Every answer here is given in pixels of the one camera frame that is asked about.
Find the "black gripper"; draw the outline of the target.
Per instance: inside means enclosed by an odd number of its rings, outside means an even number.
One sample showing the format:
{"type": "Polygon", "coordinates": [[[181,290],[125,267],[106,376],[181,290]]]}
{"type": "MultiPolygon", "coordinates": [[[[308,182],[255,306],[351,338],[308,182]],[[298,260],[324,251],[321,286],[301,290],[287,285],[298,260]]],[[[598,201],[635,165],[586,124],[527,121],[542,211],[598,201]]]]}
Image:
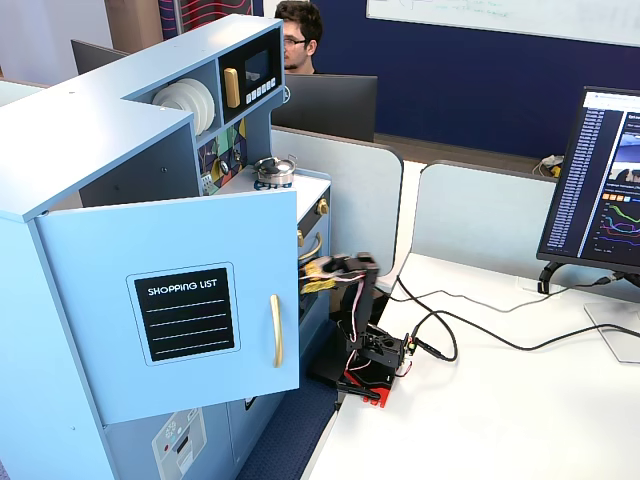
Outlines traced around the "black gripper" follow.
{"type": "MultiPolygon", "coordinates": [[[[328,278],[333,273],[346,275],[364,275],[375,280],[379,273],[379,266],[375,259],[367,252],[360,252],[356,256],[335,255],[312,259],[298,270],[300,278],[328,278]]],[[[336,287],[335,279],[315,280],[305,283],[300,290],[301,295],[317,293],[336,287]]]]}

